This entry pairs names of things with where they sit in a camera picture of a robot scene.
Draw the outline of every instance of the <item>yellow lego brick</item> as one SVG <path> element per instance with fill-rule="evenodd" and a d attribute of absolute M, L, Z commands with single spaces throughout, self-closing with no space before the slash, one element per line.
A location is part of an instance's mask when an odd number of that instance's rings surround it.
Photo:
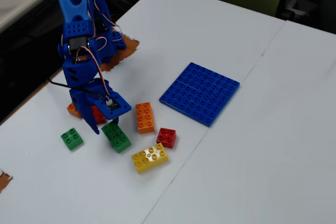
<path fill-rule="evenodd" d="M 143 173 L 146 170 L 168 161 L 168 155 L 160 143 L 134 154 L 132 159 L 138 173 Z"/>

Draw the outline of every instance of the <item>robotic arm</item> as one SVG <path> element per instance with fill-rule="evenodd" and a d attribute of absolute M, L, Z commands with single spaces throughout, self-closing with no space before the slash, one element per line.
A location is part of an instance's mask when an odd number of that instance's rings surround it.
<path fill-rule="evenodd" d="M 105 0 L 59 0 L 64 16 L 63 35 L 58 51 L 64 58 L 63 71 L 71 88 L 76 110 L 99 134 L 92 107 L 118 122 L 131 106 L 109 87 L 100 66 L 109 62 L 118 49 L 125 49 L 122 33 L 110 19 Z"/>

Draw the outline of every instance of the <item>green lego brick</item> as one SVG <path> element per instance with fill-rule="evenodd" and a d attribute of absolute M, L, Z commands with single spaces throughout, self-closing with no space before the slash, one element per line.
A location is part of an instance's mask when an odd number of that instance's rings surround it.
<path fill-rule="evenodd" d="M 110 122 L 101 129 L 117 153 L 131 146 L 130 140 L 116 123 Z"/>
<path fill-rule="evenodd" d="M 80 137 L 75 128 L 72 128 L 70 131 L 64 133 L 61 137 L 71 151 L 83 143 L 83 139 Z"/>

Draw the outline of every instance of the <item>red lego brick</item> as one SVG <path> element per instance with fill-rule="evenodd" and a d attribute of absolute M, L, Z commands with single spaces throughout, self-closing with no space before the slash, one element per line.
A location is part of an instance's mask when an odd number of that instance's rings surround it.
<path fill-rule="evenodd" d="M 164 147 L 173 148 L 176 140 L 176 131 L 161 128 L 156 142 L 162 143 Z"/>
<path fill-rule="evenodd" d="M 92 112 L 95 116 L 94 118 L 96 119 L 97 124 L 103 124 L 107 122 L 105 116 L 98 110 L 96 106 L 92 106 Z"/>

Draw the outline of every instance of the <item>black cable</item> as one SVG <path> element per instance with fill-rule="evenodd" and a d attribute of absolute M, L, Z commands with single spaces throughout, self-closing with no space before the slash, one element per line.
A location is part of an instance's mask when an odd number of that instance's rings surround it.
<path fill-rule="evenodd" d="M 79 90 L 79 91 L 83 91 L 83 92 L 87 92 L 87 93 L 91 93 L 91 94 L 99 94 L 99 95 L 101 95 L 101 96 L 103 96 L 103 97 L 106 96 L 105 94 L 99 93 L 99 92 L 97 92 L 97 91 L 92 91 L 92 90 L 82 89 L 82 88 L 71 88 L 71 87 L 69 87 L 68 85 L 65 85 L 65 84 L 62 84 L 62 83 L 53 82 L 50 78 L 48 78 L 48 81 L 49 81 L 51 84 L 54 84 L 54 85 L 57 85 L 57 86 L 61 86 L 61 87 L 64 87 L 64 88 L 74 89 L 74 90 Z"/>

